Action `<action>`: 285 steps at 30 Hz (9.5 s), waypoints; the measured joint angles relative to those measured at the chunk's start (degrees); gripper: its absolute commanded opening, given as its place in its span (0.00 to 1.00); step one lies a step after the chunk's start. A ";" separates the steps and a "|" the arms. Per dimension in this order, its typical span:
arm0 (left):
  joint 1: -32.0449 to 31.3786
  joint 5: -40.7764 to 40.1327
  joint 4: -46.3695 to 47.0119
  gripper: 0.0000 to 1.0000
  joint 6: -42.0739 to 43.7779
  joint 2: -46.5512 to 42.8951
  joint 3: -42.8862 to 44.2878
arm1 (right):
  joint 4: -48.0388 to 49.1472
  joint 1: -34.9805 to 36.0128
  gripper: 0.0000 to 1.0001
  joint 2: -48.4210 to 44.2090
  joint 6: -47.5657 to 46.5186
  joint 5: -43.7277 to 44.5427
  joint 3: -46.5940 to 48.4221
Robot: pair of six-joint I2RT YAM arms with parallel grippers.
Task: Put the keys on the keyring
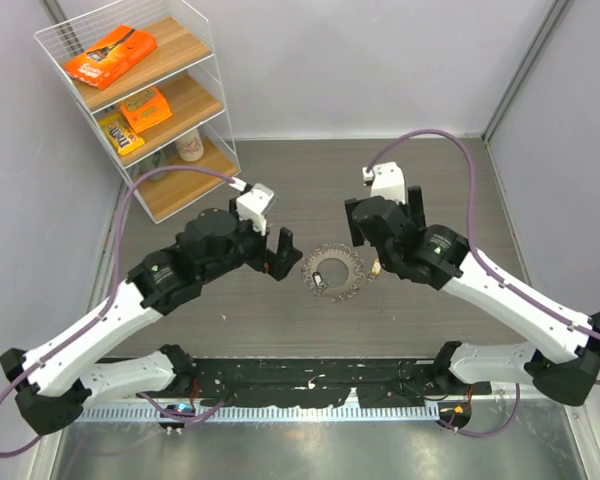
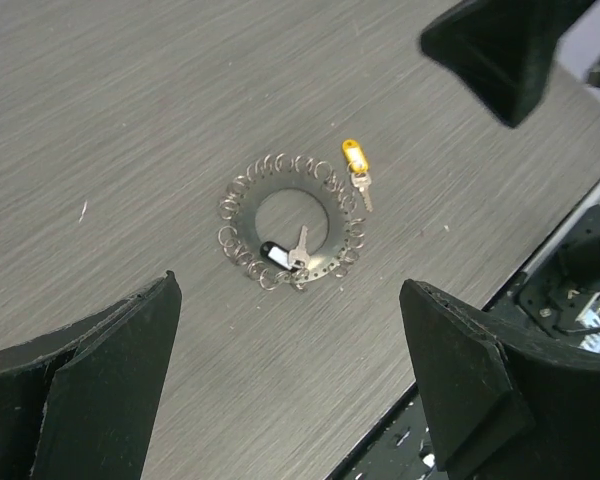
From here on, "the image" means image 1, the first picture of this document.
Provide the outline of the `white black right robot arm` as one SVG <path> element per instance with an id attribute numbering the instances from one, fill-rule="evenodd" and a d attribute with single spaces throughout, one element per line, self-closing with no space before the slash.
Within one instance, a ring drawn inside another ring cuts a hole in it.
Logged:
<path id="1" fill-rule="evenodd" d="M 381 196 L 350 199 L 345 212 L 353 244 L 369 243 L 383 270 L 460 298 L 523 337 L 514 345 L 445 343 L 432 370 L 439 391 L 518 383 L 564 405 L 584 404 L 600 372 L 600 312 L 586 315 L 552 302 L 471 250 L 464 236 L 427 226 L 418 187 L 409 189 L 405 204 Z"/>

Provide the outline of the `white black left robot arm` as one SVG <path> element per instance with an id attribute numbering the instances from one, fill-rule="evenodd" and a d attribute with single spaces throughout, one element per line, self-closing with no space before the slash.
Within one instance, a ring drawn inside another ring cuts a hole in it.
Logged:
<path id="1" fill-rule="evenodd" d="M 193 387 L 191 357 L 164 345 L 135 360 L 101 363 L 133 333 L 156 323 L 201 294 L 203 286 L 244 265 L 284 279 L 302 258 L 287 228 L 276 250 L 268 234 L 234 211 L 207 209 L 188 222 L 173 245 L 148 254 L 101 306 L 37 349 L 11 348 L 0 357 L 15 384 L 21 416 L 38 435 L 55 433 L 98 403 L 144 392 L 174 398 Z"/>

